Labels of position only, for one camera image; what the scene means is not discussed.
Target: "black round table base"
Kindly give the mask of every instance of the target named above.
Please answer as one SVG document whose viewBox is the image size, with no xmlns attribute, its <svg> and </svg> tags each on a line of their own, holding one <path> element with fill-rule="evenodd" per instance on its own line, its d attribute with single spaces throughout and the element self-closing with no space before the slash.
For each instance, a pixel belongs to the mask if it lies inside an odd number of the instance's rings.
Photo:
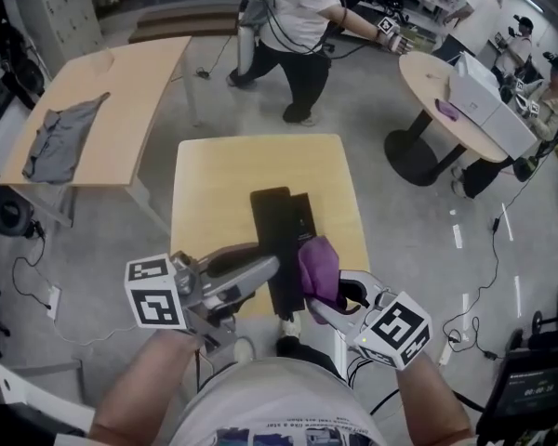
<svg viewBox="0 0 558 446">
<path fill-rule="evenodd" d="M 384 141 L 384 152 L 395 172 L 409 183 L 428 187 L 436 181 L 430 172 L 438 159 L 422 138 L 410 142 L 406 130 L 392 131 Z"/>
</svg>

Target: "ceiling light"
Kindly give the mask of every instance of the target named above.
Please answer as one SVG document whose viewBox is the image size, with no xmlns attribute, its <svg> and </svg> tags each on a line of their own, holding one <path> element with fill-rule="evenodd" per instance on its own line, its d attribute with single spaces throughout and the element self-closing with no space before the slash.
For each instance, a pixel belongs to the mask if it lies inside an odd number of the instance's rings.
<svg viewBox="0 0 558 446">
<path fill-rule="evenodd" d="M 536 9 L 539 13 L 543 13 L 543 8 L 536 4 L 533 0 L 525 0 L 530 6 Z"/>
</svg>

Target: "white t-shirt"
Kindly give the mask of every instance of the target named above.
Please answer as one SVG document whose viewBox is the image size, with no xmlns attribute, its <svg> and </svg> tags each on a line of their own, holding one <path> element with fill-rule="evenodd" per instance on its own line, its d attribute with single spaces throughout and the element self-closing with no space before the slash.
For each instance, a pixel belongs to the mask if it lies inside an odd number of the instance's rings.
<svg viewBox="0 0 558 446">
<path fill-rule="evenodd" d="M 498 0 L 467 0 L 467 4 L 473 13 L 457 23 L 450 35 L 477 55 L 487 43 L 502 9 Z"/>
<path fill-rule="evenodd" d="M 55 446 L 81 446 L 67 442 Z M 235 365 L 188 404 L 171 446 L 386 446 L 352 390 L 325 369 L 273 358 Z M 455 446 L 474 446 L 474 439 Z"/>
<path fill-rule="evenodd" d="M 523 62 L 526 62 L 531 54 L 531 37 L 530 36 L 516 36 L 509 42 L 509 49 L 521 57 Z M 496 59 L 496 67 L 505 74 L 514 74 L 519 67 L 517 62 L 511 58 L 509 52 L 505 49 L 502 54 Z"/>
<path fill-rule="evenodd" d="M 340 5 L 340 1 L 275 0 L 274 17 L 281 28 L 278 28 L 273 17 L 270 17 L 270 23 L 260 29 L 260 39 L 266 46 L 279 51 L 292 50 L 299 53 L 310 53 L 310 49 L 319 51 L 321 48 L 316 45 L 325 34 L 328 21 L 318 15 L 318 12 L 333 5 Z M 296 45 L 285 37 L 282 30 Z"/>
</svg>

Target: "wooden table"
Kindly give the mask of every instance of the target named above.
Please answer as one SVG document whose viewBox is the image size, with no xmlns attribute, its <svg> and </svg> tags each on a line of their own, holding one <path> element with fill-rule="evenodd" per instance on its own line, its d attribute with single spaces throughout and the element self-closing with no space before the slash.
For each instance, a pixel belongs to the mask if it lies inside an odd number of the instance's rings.
<svg viewBox="0 0 558 446">
<path fill-rule="evenodd" d="M 411 52 L 399 58 L 405 83 L 424 110 L 408 130 L 392 131 L 384 142 L 384 151 L 392 168 L 409 183 L 425 187 L 436 181 L 447 167 L 467 149 L 490 162 L 502 162 L 508 154 L 479 125 L 460 113 L 452 121 L 436 108 L 436 100 L 448 100 L 448 76 L 453 67 L 426 53 Z M 434 120 L 447 130 L 458 145 L 440 162 L 421 134 Z"/>
<path fill-rule="evenodd" d="M 171 253 L 201 258 L 223 247 L 256 243 L 250 193 L 289 187 L 308 193 L 317 233 L 343 269 L 369 270 L 362 222 L 339 136 L 259 136 L 187 140 L 179 145 Z M 268 287 L 239 317 L 273 315 Z"/>
<path fill-rule="evenodd" d="M 31 112 L 0 176 L 37 208 L 66 227 L 73 221 L 33 194 L 22 174 L 35 134 L 47 110 L 62 111 L 110 92 L 86 138 L 73 179 L 67 187 L 123 187 L 163 230 L 169 226 L 149 205 L 150 194 L 137 177 L 140 158 L 153 128 L 164 91 L 180 60 L 189 115 L 198 124 L 192 71 L 185 58 L 190 37 L 120 46 L 68 61 Z"/>
</svg>

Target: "folded gray garment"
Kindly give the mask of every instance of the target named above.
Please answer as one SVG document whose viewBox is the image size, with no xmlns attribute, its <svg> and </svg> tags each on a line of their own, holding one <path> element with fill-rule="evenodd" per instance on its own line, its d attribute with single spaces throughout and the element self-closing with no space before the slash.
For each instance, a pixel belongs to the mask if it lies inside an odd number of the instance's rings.
<svg viewBox="0 0 558 446">
<path fill-rule="evenodd" d="M 64 111 L 47 111 L 22 174 L 32 182 L 65 183 L 73 179 L 97 111 L 110 93 Z"/>
</svg>

